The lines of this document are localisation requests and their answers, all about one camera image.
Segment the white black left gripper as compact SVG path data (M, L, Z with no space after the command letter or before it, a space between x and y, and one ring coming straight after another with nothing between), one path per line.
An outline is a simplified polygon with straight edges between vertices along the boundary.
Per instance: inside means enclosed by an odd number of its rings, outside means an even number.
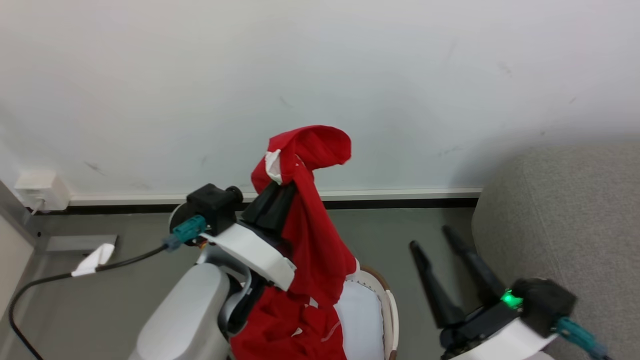
M290 213L297 185L271 182L258 194L235 223L220 231L202 234L233 259L283 291L290 289L297 267L293 250L283 230Z

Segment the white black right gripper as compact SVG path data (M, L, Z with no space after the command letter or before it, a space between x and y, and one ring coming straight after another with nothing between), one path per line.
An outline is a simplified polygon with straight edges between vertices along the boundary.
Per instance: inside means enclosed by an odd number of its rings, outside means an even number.
M466 315L456 306L434 275L432 264L416 241L410 241L423 291L439 333L444 352L441 360L532 360L556 334L542 337L521 319L522 298L507 289L489 265L454 228L442 232L451 249L471 276L483 306Z

